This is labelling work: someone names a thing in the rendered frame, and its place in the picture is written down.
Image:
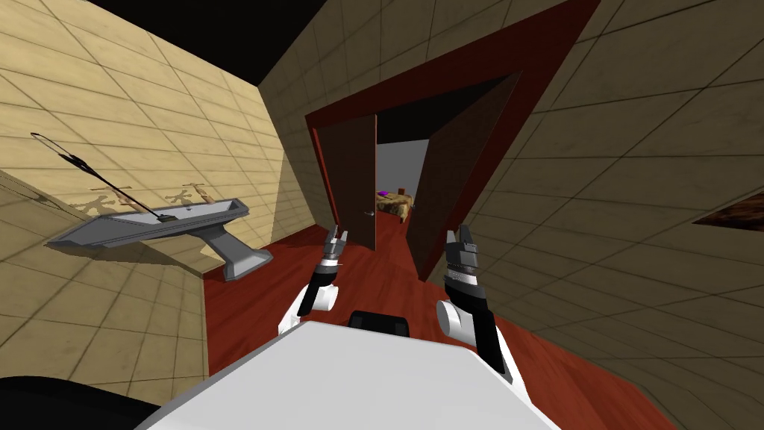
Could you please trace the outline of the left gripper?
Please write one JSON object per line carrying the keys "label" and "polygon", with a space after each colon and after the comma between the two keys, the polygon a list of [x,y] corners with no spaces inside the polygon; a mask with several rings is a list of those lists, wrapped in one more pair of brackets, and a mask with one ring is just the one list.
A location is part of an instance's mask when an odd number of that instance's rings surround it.
{"label": "left gripper", "polygon": [[340,238],[336,238],[336,235],[337,225],[334,225],[329,229],[328,235],[326,237],[326,242],[323,248],[323,260],[336,261],[342,254],[345,244],[347,243],[348,230],[345,230]]}

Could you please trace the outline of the wide dark brown door leaf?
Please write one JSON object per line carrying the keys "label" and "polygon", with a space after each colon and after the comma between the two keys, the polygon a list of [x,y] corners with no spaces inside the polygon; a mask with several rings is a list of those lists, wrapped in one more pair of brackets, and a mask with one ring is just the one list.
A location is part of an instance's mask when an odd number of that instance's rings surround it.
{"label": "wide dark brown door leaf", "polygon": [[463,109],[429,139],[413,218],[406,236],[421,281],[426,281],[432,272],[431,258],[439,260],[442,254],[442,230],[518,77],[512,74],[477,85],[480,91],[472,94]]}

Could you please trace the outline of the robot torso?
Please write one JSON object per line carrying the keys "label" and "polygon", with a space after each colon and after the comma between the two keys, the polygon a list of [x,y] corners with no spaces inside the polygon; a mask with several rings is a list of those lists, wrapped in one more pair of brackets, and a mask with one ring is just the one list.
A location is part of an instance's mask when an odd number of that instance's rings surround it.
{"label": "robot torso", "polygon": [[560,430],[513,362],[301,322],[160,407],[135,430]]}

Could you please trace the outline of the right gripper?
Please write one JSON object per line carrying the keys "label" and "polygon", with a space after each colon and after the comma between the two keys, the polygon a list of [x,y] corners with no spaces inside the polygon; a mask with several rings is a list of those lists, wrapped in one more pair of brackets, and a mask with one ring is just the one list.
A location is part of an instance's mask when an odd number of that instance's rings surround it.
{"label": "right gripper", "polygon": [[447,276],[460,282],[476,282],[475,270],[478,267],[478,249],[472,239],[469,239],[469,226],[460,224],[458,227],[459,242],[445,244],[445,259]]}

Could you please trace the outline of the narrow dark brown door leaf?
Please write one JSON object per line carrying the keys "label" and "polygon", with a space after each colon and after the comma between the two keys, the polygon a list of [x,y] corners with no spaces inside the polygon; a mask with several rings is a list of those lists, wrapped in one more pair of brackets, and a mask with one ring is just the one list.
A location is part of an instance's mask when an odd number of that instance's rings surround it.
{"label": "narrow dark brown door leaf", "polygon": [[316,129],[336,223],[348,239],[376,248],[377,117],[372,114]]}

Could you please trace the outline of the grey pedestal sink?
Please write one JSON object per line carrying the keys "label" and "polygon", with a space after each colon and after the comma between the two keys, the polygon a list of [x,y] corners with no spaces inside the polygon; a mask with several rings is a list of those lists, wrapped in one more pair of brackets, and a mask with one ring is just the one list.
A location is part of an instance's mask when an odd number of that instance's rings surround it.
{"label": "grey pedestal sink", "polygon": [[225,224],[249,214],[238,199],[212,204],[156,208],[152,212],[126,212],[92,218],[58,237],[56,248],[109,249],[185,234],[203,240],[222,260],[226,281],[235,281],[267,264],[272,253],[253,249],[225,230]]}

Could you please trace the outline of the brown bed with purple pillow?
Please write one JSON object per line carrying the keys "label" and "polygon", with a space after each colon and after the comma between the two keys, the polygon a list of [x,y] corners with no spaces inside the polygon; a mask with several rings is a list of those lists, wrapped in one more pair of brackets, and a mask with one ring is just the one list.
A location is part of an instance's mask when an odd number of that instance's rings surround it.
{"label": "brown bed with purple pillow", "polygon": [[376,209],[388,214],[400,217],[400,223],[406,222],[410,210],[413,207],[413,197],[406,194],[404,188],[399,188],[397,193],[378,191],[376,200]]}

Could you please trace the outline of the black thin rod with loop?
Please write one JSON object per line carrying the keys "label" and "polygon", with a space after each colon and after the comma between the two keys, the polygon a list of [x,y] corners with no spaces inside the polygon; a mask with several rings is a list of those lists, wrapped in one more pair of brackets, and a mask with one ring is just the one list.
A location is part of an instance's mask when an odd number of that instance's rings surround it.
{"label": "black thin rod with loop", "polygon": [[[58,155],[60,158],[64,159],[74,167],[78,168],[80,171],[85,172],[95,178],[97,178],[100,182],[102,182],[105,187],[115,187],[112,183],[110,183],[107,179],[102,177],[93,167],[91,167],[85,160],[82,158],[72,154],[71,152],[64,149],[61,145],[56,143],[55,141],[49,139],[48,137],[45,137],[39,133],[31,132],[30,135],[35,139],[37,142],[43,144],[46,148],[51,149],[56,155]],[[146,208],[148,210],[148,214],[151,214],[158,222],[165,223],[165,222],[172,222],[177,221],[178,218],[176,216],[170,215],[170,214],[159,214],[156,211],[152,210],[145,204],[138,202],[135,200],[135,202],[138,203],[138,205],[142,206],[143,208]]]}

